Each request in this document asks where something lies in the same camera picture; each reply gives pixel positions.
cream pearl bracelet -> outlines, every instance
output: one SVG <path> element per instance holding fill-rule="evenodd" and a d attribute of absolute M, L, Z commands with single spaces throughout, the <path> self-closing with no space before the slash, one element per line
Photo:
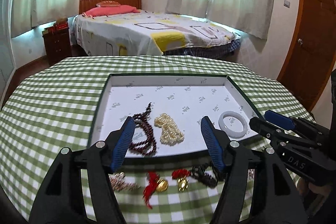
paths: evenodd
<path fill-rule="evenodd" d="M 154 119 L 154 125 L 162 128 L 160 142 L 173 145 L 175 142 L 184 140 L 184 134 L 178 129 L 176 123 L 167 113 L 162 113 Z"/>

wooden floor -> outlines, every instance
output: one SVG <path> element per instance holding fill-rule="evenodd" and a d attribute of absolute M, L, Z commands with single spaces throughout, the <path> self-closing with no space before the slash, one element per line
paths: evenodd
<path fill-rule="evenodd" d="M 78 57 L 78 56 L 87 56 L 86 52 L 79 46 L 79 45 L 73 45 L 71 46 L 72 56 Z M 18 85 L 27 77 L 34 75 L 40 71 L 43 71 L 47 68 L 49 68 L 50 65 L 48 63 L 47 56 L 42 56 L 39 59 L 36 59 L 21 68 L 18 68 L 16 72 L 14 73 L 11 82 L 9 83 L 7 92 L 5 94 L 5 98 L 3 101 L 3 104 L 1 108 L 5 105 L 8 98 L 12 95 L 14 90 L 18 87 Z"/>

wooden door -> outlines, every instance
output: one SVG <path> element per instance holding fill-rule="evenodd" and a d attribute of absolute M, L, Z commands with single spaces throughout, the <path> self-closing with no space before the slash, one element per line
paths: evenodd
<path fill-rule="evenodd" d="M 336 0 L 300 0 L 292 43 L 278 76 L 311 111 L 336 59 Z"/>

light switch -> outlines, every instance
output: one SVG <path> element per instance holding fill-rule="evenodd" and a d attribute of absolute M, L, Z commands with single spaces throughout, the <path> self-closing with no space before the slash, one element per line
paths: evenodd
<path fill-rule="evenodd" d="M 283 2 L 283 5 L 284 5 L 285 7 L 287 7 L 287 8 L 289 8 L 290 5 L 291 5 L 291 3 L 290 3 L 288 0 L 285 0 L 285 1 Z"/>

pillow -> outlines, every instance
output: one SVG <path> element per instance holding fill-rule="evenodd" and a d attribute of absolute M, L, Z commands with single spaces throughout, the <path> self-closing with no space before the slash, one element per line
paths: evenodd
<path fill-rule="evenodd" d="M 113 0 L 106 0 L 101 1 L 96 4 L 97 7 L 118 7 L 120 6 L 119 2 L 113 1 Z"/>
<path fill-rule="evenodd" d="M 140 11 L 137 10 L 136 7 L 132 7 L 130 5 L 120 5 L 118 7 L 95 7 L 86 11 L 84 16 L 100 17 L 127 13 L 140 13 Z"/>

